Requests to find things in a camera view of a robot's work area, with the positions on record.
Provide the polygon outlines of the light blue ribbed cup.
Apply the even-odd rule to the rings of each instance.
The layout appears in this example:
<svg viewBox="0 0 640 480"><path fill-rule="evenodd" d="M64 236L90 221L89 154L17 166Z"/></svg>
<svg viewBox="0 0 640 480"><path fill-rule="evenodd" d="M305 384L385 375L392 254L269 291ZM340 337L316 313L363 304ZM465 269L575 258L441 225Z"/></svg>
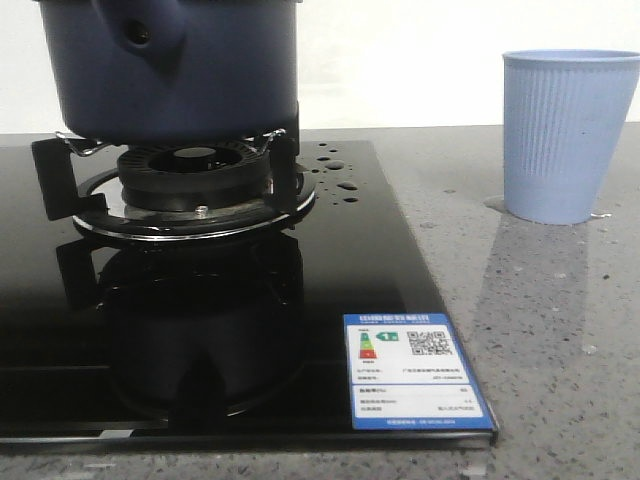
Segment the light blue ribbed cup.
<svg viewBox="0 0 640 480"><path fill-rule="evenodd" d="M588 220L639 80L631 51L507 52L504 203L543 224Z"/></svg>

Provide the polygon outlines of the black metal pot support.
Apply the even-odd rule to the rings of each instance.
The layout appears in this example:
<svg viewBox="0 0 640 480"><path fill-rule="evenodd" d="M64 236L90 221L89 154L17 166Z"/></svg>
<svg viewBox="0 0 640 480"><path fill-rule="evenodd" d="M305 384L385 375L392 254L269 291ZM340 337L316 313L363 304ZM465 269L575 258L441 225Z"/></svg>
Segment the black metal pot support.
<svg viewBox="0 0 640 480"><path fill-rule="evenodd" d="M269 173L262 195L222 208L198 206L193 211L169 212L138 208L123 199L117 160L112 170L77 183L73 157L88 157L103 149L100 142L71 139L63 134L36 141L31 149L46 215L69 217L88 235L132 242L180 242L218 239L297 222L315 201L315 181L296 161L299 143L283 130L257 138L227 139L183 145L199 146L237 141L269 157Z"/></svg>

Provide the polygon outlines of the dark blue cooking pot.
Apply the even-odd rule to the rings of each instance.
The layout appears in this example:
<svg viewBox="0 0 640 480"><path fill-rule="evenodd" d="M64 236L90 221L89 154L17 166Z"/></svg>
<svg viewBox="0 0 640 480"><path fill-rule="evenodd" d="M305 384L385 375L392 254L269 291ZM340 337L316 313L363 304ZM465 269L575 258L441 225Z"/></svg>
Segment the dark blue cooking pot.
<svg viewBox="0 0 640 480"><path fill-rule="evenodd" d="M65 125L112 144L235 138L298 113L293 1L43 1Z"/></svg>

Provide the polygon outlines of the blue energy label sticker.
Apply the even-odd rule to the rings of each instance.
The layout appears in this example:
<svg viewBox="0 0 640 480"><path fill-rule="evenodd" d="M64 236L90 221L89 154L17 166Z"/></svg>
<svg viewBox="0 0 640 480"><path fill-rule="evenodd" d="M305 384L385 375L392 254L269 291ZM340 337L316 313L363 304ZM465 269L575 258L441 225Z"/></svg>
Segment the blue energy label sticker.
<svg viewBox="0 0 640 480"><path fill-rule="evenodd" d="M446 314L345 314L343 324L354 429L496 431Z"/></svg>

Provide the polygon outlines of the black round gas burner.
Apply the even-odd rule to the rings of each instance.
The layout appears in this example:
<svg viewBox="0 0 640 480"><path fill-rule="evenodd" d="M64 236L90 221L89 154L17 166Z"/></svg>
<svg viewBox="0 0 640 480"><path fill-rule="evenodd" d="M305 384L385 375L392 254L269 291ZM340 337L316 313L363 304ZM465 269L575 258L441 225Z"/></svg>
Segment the black round gas burner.
<svg viewBox="0 0 640 480"><path fill-rule="evenodd" d="M147 210L222 208L262 195L269 157L237 141L199 146L139 146L120 155L123 199Z"/></svg>

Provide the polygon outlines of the black glass gas stove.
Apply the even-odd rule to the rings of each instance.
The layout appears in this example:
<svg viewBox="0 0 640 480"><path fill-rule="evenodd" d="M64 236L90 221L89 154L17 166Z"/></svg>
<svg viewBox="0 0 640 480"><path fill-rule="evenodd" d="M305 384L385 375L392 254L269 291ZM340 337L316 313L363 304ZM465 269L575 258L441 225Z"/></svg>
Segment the black glass gas stove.
<svg viewBox="0 0 640 480"><path fill-rule="evenodd" d="M302 145L300 223L172 245L48 220L34 142L1 149L3 452L495 441L488 403L493 433L352 426L343 316L447 315L370 143Z"/></svg>

